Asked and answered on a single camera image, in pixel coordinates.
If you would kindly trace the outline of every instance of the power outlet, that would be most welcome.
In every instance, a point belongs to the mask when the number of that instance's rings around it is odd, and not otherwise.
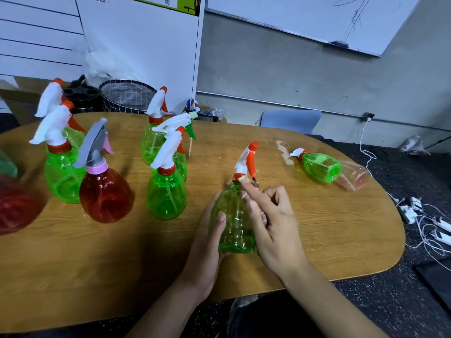
[[[368,119],[372,120],[373,117],[375,117],[375,114],[372,114],[372,113],[364,113],[364,114],[362,115],[362,118],[361,118],[361,119],[362,119],[362,122],[367,122]]]

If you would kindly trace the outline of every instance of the person's left hand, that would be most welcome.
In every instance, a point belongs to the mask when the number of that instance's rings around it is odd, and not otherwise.
[[[179,276],[180,281],[194,286],[198,292],[199,303],[204,301],[213,289],[219,263],[224,257],[222,251],[218,250],[219,239],[226,227],[224,212],[219,212],[216,223],[212,225],[210,230],[208,229],[211,210],[220,194],[221,192],[216,193],[206,206],[193,245],[191,245],[188,260]]]

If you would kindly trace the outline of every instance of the green trigger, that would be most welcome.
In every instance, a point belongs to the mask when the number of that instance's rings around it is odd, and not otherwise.
[[[189,134],[189,136],[191,136],[194,140],[197,141],[197,137],[196,137],[196,135],[194,134],[193,124],[192,124],[192,123],[190,123],[189,125],[187,125],[187,126],[185,127],[185,130],[186,130],[186,132]]]

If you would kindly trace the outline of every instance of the gray spray head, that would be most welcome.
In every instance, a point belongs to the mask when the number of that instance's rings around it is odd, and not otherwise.
[[[75,168],[78,169],[85,165],[89,167],[101,165],[105,160],[101,153],[102,149],[105,149],[107,153],[113,154],[108,141],[108,132],[106,131],[105,123],[106,119],[101,118],[87,132],[78,152],[78,158],[74,164]]]

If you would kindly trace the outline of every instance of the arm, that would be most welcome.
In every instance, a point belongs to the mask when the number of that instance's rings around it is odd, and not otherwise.
[[[211,209],[219,194],[204,211],[182,273],[126,338],[179,337],[196,306],[210,294],[223,257],[218,251],[219,238],[226,227],[226,216],[220,212],[216,224],[208,230]]]
[[[247,178],[241,180],[241,186],[253,199],[248,206],[260,258],[321,332],[328,338],[386,338],[382,330],[309,263],[285,188],[270,187],[261,193]],[[259,207],[267,215],[267,227],[263,225]]]

